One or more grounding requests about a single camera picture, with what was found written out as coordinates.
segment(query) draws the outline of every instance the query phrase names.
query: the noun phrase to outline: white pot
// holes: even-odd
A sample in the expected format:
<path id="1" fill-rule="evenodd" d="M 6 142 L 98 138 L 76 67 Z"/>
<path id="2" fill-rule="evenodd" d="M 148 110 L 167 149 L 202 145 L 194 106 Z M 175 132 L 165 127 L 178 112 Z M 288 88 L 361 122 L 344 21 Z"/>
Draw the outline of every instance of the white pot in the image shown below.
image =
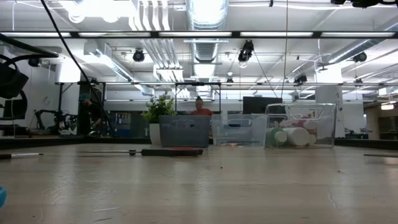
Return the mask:
<path id="1" fill-rule="evenodd" d="M 153 145 L 161 145 L 159 124 L 149 124 L 149 136 Z"/>

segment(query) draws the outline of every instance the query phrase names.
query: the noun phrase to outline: plastic container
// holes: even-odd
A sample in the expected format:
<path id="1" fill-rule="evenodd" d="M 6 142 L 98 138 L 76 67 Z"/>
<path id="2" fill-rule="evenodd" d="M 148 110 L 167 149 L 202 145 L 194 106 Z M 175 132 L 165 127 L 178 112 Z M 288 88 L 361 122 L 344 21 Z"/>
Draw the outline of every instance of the plastic container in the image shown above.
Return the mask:
<path id="1" fill-rule="evenodd" d="M 6 189 L 0 187 L 0 208 L 4 205 L 4 202 L 6 202 Z"/>
<path id="2" fill-rule="evenodd" d="M 279 103 L 268 105 L 266 114 L 267 147 L 331 148 L 335 145 L 336 104 Z"/>
<path id="3" fill-rule="evenodd" d="M 160 116 L 163 147 L 208 147 L 210 116 Z"/>
<path id="4" fill-rule="evenodd" d="M 211 116 L 215 146 L 265 147 L 264 114 L 214 114 Z"/>

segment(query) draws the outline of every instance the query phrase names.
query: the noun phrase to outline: person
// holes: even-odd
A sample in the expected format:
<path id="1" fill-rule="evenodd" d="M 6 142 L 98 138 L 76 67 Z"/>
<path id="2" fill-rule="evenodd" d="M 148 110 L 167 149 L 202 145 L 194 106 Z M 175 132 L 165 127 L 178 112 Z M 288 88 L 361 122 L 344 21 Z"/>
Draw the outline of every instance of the person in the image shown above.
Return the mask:
<path id="1" fill-rule="evenodd" d="M 195 111 L 191 112 L 191 115 L 207 115 L 211 116 L 213 112 L 211 110 L 203 108 L 203 100 L 198 96 L 197 100 L 195 101 L 195 107 L 197 108 Z"/>
<path id="2" fill-rule="evenodd" d="M 81 101 L 81 113 L 79 120 L 92 120 L 93 129 L 100 131 L 102 128 L 102 119 L 101 119 L 101 106 L 98 103 L 92 102 L 90 100 L 90 96 L 88 94 L 81 95 L 79 97 L 79 101 Z M 88 134 L 91 131 L 90 123 L 85 123 L 88 125 L 80 126 L 81 134 Z"/>

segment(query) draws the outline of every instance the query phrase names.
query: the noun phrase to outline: orange shirt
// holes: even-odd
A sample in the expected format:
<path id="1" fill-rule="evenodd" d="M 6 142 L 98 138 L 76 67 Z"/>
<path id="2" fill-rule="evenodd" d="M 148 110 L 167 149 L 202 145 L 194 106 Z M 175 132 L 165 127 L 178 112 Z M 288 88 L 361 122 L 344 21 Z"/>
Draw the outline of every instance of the orange shirt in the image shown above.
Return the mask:
<path id="1" fill-rule="evenodd" d="M 207 116 L 211 116 L 213 114 L 213 112 L 211 112 L 211 110 L 209 109 L 202 109 L 200 111 L 192 111 L 191 115 L 207 115 Z"/>

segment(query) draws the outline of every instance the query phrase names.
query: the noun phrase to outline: wooden table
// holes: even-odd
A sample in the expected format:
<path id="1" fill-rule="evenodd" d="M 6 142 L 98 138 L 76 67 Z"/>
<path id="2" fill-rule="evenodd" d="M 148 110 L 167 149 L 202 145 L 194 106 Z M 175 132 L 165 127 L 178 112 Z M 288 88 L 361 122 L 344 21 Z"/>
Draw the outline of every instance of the wooden table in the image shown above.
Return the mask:
<path id="1" fill-rule="evenodd" d="M 398 222 L 398 159 L 363 157 L 387 151 L 210 148 L 197 158 L 78 153 L 143 147 L 13 150 L 45 155 L 0 161 L 0 185 L 8 192 L 0 224 Z"/>

